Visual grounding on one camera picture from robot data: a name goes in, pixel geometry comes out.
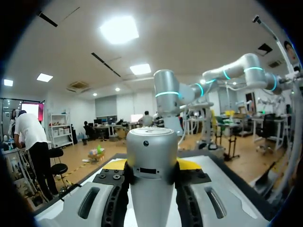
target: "person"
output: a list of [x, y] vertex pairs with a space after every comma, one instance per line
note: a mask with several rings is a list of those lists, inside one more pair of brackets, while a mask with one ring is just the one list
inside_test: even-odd
[[288, 41], [284, 41], [284, 47], [291, 58], [292, 61], [295, 61], [297, 59], [297, 56], [294, 52], [293, 46]]
[[291, 62], [293, 64], [294, 67], [294, 71], [301, 71], [301, 66], [300, 63], [298, 61], [297, 55], [293, 49], [293, 46], [290, 44], [290, 42], [288, 41], [284, 41], [284, 47], [288, 53], [289, 58], [291, 59]]
[[84, 129], [85, 134], [88, 135], [90, 139], [95, 140], [97, 138], [95, 130], [88, 125], [87, 121], [84, 122]]
[[[19, 142], [19, 135], [22, 134], [24, 142]], [[48, 155], [46, 134], [37, 117], [25, 110], [19, 112], [15, 127], [15, 144], [18, 148], [25, 146], [29, 151], [29, 157], [34, 167], [40, 189], [48, 200], [58, 191], [51, 171], [51, 160]]]
[[144, 112], [145, 116], [139, 119], [139, 123], [143, 126], [151, 126], [152, 125], [152, 117], [148, 111]]
[[16, 124], [16, 109], [13, 109], [10, 115], [10, 123], [9, 123], [9, 131], [8, 131], [9, 136], [11, 138], [14, 137], [15, 124]]

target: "ceiling light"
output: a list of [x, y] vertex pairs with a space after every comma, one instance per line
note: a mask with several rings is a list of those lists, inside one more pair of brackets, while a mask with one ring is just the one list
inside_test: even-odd
[[115, 17], [105, 22], [100, 29], [111, 44], [124, 44], [139, 37], [136, 24], [131, 16]]
[[151, 72], [151, 68], [149, 64], [142, 64], [142, 65], [134, 65], [129, 67], [134, 75], [141, 75]]
[[50, 81], [52, 78], [53, 78], [52, 76], [49, 76], [49, 75], [40, 73], [40, 75], [38, 76], [37, 80], [43, 81], [43, 82], [48, 82], [48, 81]]
[[12, 87], [13, 86], [13, 81], [12, 80], [9, 80], [9, 79], [5, 79], [4, 80], [4, 85], [5, 86], [10, 86], [10, 87]]

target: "black pants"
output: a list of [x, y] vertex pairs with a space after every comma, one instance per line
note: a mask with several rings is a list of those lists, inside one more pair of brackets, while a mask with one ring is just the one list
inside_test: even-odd
[[29, 149], [30, 158], [35, 169], [40, 189], [48, 200], [53, 198], [52, 194], [58, 194], [55, 180], [51, 171], [51, 160], [48, 156], [48, 145], [45, 142], [37, 142]]

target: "man in white shirt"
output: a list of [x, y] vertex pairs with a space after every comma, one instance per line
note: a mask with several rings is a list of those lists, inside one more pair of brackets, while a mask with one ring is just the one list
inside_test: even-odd
[[20, 133], [24, 137], [25, 148], [29, 151], [41, 191], [48, 200], [51, 200], [52, 194], [57, 195], [58, 191], [51, 171], [46, 134], [37, 117], [31, 113], [27, 114], [25, 110], [20, 111], [16, 120], [14, 139], [18, 148], [24, 146], [23, 143], [19, 143]]
[[152, 117], [149, 115], [148, 111], [144, 112], [145, 116], [139, 119], [139, 123], [143, 126], [151, 126], [152, 125]]

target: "yellow pad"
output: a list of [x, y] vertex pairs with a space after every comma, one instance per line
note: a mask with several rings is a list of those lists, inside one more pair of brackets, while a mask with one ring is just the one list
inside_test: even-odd
[[177, 158], [177, 161], [179, 162], [180, 170], [186, 170], [186, 169], [202, 169], [201, 166], [199, 166], [195, 162], [186, 161], [181, 158]]
[[105, 166], [103, 166], [104, 169], [117, 169], [117, 170], [124, 170], [126, 158], [121, 159], [114, 162], [109, 162]]
[[[177, 158], [177, 161], [179, 162], [180, 170], [186, 170], [186, 169], [202, 169], [201, 166], [199, 166], [195, 162], [186, 161], [181, 158]], [[114, 162], [109, 162], [105, 166], [103, 166], [104, 169], [117, 169], [117, 170], [124, 170], [126, 159], [121, 159]]]

